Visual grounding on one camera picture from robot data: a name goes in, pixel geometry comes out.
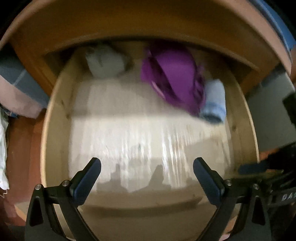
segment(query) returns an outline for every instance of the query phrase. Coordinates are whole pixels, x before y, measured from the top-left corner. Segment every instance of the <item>white fabric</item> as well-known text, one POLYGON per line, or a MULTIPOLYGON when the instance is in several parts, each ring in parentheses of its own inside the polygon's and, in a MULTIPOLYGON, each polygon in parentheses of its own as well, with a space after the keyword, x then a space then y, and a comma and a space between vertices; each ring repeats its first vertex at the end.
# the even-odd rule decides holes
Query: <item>white fabric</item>
POLYGON ((98 79, 115 77, 124 72, 128 60, 108 45, 90 48, 85 57, 89 70, 98 79))
POLYGON ((5 132, 8 127, 7 118, 4 116, 4 112, 0 111, 0 188, 3 190, 9 189, 9 184, 7 177, 5 175, 6 171, 6 157, 7 157, 7 150, 6 150, 6 139, 5 139, 5 132))

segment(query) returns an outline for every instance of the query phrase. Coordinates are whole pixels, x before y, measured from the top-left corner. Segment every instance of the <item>pink fabric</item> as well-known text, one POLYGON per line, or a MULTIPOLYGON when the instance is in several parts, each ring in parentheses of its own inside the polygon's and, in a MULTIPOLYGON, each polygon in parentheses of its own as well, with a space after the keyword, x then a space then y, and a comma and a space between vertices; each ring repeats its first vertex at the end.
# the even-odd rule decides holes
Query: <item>pink fabric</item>
POLYGON ((0 75, 0 103, 15 114, 36 119, 41 105, 0 75))

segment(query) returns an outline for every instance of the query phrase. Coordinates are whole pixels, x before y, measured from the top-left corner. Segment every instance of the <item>purple cloth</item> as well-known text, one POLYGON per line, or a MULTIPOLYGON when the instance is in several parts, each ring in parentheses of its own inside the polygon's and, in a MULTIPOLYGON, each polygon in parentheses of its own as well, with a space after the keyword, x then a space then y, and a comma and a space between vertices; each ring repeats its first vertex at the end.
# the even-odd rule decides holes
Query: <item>purple cloth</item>
POLYGON ((141 79, 168 103, 198 115, 205 103, 205 80, 191 53, 182 44, 169 41, 156 41, 147 53, 141 79))

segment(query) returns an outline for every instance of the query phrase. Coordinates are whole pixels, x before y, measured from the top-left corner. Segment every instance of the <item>blue fabric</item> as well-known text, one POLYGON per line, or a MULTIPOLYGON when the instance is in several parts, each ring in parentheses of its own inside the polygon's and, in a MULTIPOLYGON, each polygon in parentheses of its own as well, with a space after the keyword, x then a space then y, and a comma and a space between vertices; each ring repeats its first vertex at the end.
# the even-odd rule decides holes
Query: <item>blue fabric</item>
POLYGON ((240 175, 258 174, 265 172, 269 169, 269 163, 267 160, 263 160, 259 163, 243 164, 239 167, 240 175))
POLYGON ((205 83, 205 105, 200 111, 200 118, 212 123, 223 123, 226 118, 225 90, 222 82, 208 80, 205 83))
POLYGON ((49 96, 26 71, 14 50, 9 46, 0 51, 0 75, 43 108, 47 108, 49 96))

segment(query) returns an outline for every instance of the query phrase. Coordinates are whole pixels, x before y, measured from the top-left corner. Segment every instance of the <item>white plastic bag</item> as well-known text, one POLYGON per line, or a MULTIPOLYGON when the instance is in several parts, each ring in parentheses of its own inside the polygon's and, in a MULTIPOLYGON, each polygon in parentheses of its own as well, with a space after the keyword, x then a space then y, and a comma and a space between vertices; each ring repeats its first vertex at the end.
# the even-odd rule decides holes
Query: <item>white plastic bag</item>
POLYGON ((3 190, 9 189, 9 184, 6 172, 6 157, 7 157, 7 147, 5 132, 8 127, 8 119, 5 117, 5 114, 2 109, 0 109, 0 188, 3 190))

